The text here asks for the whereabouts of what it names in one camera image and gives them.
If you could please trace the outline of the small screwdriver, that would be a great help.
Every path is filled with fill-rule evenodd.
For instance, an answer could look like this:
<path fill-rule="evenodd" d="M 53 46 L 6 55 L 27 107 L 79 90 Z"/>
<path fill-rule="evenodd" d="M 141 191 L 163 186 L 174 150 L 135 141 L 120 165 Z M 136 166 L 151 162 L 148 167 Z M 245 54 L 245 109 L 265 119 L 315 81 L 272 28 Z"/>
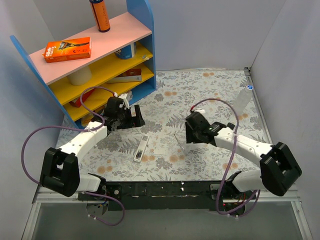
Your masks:
<path fill-rule="evenodd" d="M 177 133 L 174 133 L 173 135 L 174 135 L 174 137 L 175 137 L 175 139 L 177 141 L 177 144 L 179 145 L 180 150 L 182 151 L 182 153 L 184 155 L 187 155 L 188 151 L 187 151 L 186 140 L 183 137 L 179 136 Z"/>

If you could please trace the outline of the orange cylindrical bottle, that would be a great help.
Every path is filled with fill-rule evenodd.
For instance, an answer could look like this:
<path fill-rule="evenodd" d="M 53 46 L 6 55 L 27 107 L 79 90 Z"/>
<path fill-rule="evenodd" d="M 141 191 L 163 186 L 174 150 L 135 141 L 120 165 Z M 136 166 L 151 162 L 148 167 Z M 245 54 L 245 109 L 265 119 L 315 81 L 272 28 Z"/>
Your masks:
<path fill-rule="evenodd" d="M 102 33 L 111 28 L 107 7 L 104 0 L 89 0 L 98 30 Z"/>

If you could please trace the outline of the floral table mat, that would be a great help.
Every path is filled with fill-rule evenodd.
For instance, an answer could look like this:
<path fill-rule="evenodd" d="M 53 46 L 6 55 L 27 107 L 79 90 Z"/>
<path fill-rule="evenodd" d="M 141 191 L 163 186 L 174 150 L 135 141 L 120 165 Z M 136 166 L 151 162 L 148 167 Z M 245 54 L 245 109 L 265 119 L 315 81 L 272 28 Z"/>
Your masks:
<path fill-rule="evenodd" d="M 249 160 L 209 144 L 186 144 L 184 155 L 174 137 L 185 139 L 185 118 L 199 103 L 210 123 L 239 123 L 239 134 L 269 143 L 255 99 L 238 118 L 229 109 L 248 84 L 242 70 L 158 71 L 156 91 L 138 102 L 145 125 L 116 130 L 101 140 L 79 161 L 80 173 L 108 181 L 205 181 L 256 170 Z M 143 135 L 149 141 L 141 162 L 134 162 Z M 154 149 L 166 150 L 166 155 L 154 154 Z"/>

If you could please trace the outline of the yellow packet bottom shelf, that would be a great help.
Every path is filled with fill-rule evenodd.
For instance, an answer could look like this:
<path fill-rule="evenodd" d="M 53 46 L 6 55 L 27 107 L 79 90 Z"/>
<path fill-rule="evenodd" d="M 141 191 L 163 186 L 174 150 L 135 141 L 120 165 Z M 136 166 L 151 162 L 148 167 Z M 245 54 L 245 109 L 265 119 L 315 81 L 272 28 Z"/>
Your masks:
<path fill-rule="evenodd" d="M 87 114 L 86 116 L 82 117 L 80 119 L 81 126 L 85 128 L 89 124 L 89 122 L 93 119 L 93 117 L 94 116 L 92 114 Z"/>

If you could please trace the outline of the blue white can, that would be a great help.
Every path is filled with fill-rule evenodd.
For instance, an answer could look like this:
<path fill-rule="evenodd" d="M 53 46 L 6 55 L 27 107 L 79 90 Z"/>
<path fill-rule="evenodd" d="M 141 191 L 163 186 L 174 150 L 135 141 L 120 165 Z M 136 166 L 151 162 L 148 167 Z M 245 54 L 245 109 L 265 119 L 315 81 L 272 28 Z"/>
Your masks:
<path fill-rule="evenodd" d="M 114 54 L 122 60 L 132 59 L 136 55 L 136 43 L 133 42 L 117 51 Z"/>

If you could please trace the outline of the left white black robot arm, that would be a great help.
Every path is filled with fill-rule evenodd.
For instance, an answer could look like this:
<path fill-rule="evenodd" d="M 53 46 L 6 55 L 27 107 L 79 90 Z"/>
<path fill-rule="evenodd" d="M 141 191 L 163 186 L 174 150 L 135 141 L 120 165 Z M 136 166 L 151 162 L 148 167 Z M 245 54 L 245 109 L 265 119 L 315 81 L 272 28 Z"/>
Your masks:
<path fill-rule="evenodd" d="M 49 148 L 44 154 L 39 183 L 42 187 L 66 197 L 89 192 L 95 200 L 106 196 L 103 177 L 81 174 L 79 162 L 111 132 L 145 125 L 138 104 L 131 109 L 123 97 L 110 97 L 102 115 L 95 115 L 86 128 L 60 148 Z"/>

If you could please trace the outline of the white battery cover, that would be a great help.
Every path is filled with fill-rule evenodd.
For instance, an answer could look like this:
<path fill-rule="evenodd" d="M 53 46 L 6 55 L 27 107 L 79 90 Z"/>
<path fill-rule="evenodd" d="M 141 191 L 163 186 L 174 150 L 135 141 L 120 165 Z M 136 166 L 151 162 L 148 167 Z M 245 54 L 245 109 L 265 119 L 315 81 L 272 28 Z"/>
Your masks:
<path fill-rule="evenodd" d="M 155 155 L 164 155 L 164 156 L 167 154 L 165 149 L 154 149 L 153 153 Z"/>

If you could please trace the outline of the clear plastic bottle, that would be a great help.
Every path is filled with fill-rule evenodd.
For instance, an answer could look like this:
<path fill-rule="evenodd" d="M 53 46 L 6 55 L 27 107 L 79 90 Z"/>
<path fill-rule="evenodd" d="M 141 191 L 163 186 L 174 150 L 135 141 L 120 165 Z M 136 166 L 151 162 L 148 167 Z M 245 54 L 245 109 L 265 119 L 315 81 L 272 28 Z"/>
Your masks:
<path fill-rule="evenodd" d="M 243 114 L 243 111 L 251 101 L 253 97 L 253 90 L 254 87 L 249 84 L 245 88 L 243 88 L 238 96 L 236 97 L 234 103 L 233 103 L 233 109 L 235 110 L 237 116 L 240 116 Z"/>

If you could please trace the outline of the blue pink yellow shelf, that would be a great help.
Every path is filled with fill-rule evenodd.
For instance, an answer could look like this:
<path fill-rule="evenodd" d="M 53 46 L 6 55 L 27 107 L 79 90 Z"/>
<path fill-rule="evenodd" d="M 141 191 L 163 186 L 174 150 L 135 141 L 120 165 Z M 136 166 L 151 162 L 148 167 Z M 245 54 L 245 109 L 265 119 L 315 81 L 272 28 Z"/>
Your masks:
<path fill-rule="evenodd" d="M 89 111 L 84 107 L 73 107 L 70 101 L 76 99 L 87 88 L 103 86 L 119 95 L 132 91 L 134 104 L 154 92 L 156 84 L 156 53 L 154 40 L 154 16 L 147 0 L 128 0 L 127 11 L 110 19 L 111 29 L 100 32 L 97 27 L 88 28 L 72 38 L 90 37 L 91 58 L 47 63 L 44 49 L 27 54 L 18 39 L 10 39 L 24 62 L 58 104 L 64 116 L 76 128 L 81 127 L 81 118 Z M 131 43 L 136 43 L 136 54 L 131 59 L 120 59 L 115 52 Z M 84 85 L 71 85 L 68 75 L 89 66 L 92 78 Z M 107 83 L 130 69 L 141 69 L 142 81 Z"/>

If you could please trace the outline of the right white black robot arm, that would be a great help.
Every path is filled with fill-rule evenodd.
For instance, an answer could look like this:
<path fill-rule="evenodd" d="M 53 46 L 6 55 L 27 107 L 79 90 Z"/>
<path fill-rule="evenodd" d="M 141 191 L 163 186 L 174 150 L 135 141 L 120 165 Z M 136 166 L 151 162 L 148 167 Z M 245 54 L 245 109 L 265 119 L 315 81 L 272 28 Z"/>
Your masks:
<path fill-rule="evenodd" d="M 302 175 L 289 147 L 282 142 L 272 145 L 235 135 L 234 129 L 231 123 L 210 124 L 199 112 L 191 113 L 185 120 L 188 144 L 204 143 L 229 150 L 259 167 L 259 170 L 232 174 L 224 182 L 222 194 L 237 199 L 247 191 L 267 190 L 282 197 Z"/>

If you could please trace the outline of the orange razor box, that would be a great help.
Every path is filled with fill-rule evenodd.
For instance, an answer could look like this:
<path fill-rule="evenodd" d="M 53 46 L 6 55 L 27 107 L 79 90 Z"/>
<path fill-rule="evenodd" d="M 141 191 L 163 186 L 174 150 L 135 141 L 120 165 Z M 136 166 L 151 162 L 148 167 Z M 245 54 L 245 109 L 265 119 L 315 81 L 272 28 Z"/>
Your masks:
<path fill-rule="evenodd" d="M 51 41 L 47 44 L 43 55 L 47 63 L 57 63 L 91 57 L 92 41 L 90 37 Z"/>

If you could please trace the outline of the white remote control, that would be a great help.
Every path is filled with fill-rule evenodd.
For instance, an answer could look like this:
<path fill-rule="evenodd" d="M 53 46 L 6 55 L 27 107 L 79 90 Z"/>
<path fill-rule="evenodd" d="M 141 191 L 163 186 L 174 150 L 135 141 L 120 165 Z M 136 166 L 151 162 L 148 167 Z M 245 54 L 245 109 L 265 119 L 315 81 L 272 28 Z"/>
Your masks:
<path fill-rule="evenodd" d="M 136 150 L 136 153 L 134 154 L 134 157 L 133 157 L 133 161 L 136 162 L 136 163 L 140 163 L 141 160 L 142 160 L 142 157 L 144 155 L 144 152 L 147 148 L 147 145 L 148 145 L 148 142 L 149 142 L 149 139 L 150 137 L 148 135 L 143 135 L 140 142 L 139 142 L 139 145 L 138 145 L 138 148 Z"/>

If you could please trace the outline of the red white flat box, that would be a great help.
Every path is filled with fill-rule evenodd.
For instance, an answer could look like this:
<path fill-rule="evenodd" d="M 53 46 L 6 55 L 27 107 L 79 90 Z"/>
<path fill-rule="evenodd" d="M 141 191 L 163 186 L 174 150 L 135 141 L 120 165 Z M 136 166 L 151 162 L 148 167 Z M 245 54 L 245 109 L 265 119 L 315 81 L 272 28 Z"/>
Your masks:
<path fill-rule="evenodd" d="M 120 75 L 114 77 L 111 80 L 108 80 L 108 84 L 116 84 L 116 83 L 130 83 L 130 82 L 141 82 L 142 81 L 142 69 L 141 68 L 133 68 L 129 69 Z"/>

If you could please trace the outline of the black remote control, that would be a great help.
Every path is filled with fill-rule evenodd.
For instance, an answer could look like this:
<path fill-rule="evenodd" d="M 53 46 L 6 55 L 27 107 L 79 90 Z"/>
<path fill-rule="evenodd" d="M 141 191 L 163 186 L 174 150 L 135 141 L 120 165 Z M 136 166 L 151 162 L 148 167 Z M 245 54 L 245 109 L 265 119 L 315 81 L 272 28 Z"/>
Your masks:
<path fill-rule="evenodd" d="M 233 123 L 230 123 L 230 122 L 226 126 L 228 128 L 230 128 L 231 130 L 234 130 L 234 128 L 235 128 L 235 125 Z"/>

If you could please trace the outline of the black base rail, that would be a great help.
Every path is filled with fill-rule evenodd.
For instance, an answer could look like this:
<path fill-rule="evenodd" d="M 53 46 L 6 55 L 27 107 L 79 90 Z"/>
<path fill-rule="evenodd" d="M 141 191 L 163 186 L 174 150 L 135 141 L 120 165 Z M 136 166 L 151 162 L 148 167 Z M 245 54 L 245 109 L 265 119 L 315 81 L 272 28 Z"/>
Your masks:
<path fill-rule="evenodd" d="M 218 180 L 104 181 L 97 194 L 120 201 L 126 210 L 216 210 Z"/>

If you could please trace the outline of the small white box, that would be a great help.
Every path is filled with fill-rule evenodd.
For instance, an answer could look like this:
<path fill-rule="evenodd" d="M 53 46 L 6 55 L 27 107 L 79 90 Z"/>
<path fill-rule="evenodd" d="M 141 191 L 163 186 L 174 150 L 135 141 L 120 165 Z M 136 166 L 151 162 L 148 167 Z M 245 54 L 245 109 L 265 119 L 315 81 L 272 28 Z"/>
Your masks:
<path fill-rule="evenodd" d="M 126 99 L 130 102 L 133 99 L 133 93 L 131 90 L 126 92 Z"/>

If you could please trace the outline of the white paper roll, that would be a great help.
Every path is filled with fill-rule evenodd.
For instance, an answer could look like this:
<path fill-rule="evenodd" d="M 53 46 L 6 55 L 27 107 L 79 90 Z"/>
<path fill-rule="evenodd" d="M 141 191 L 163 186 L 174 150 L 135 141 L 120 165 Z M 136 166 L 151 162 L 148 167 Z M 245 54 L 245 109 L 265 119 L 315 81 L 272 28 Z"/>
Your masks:
<path fill-rule="evenodd" d="M 89 66 L 85 66 L 67 76 L 68 81 L 73 86 L 82 86 L 92 78 L 92 72 Z"/>

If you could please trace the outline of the red box lower shelf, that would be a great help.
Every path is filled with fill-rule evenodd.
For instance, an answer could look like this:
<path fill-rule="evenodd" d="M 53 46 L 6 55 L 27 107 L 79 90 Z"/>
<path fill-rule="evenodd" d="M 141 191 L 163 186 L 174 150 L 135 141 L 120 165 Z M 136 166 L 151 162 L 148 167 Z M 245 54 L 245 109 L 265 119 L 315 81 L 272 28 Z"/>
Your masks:
<path fill-rule="evenodd" d="M 83 94 L 82 96 L 82 102 L 84 103 L 88 97 L 90 97 L 92 95 L 92 93 L 94 92 L 95 90 L 94 89 L 91 89 L 89 91 L 87 91 L 86 93 Z M 71 100 L 69 102 L 69 104 L 72 106 L 72 107 L 75 107 L 75 108 L 80 108 L 82 106 L 81 104 L 81 97 L 78 97 L 78 98 L 75 98 L 73 100 Z"/>

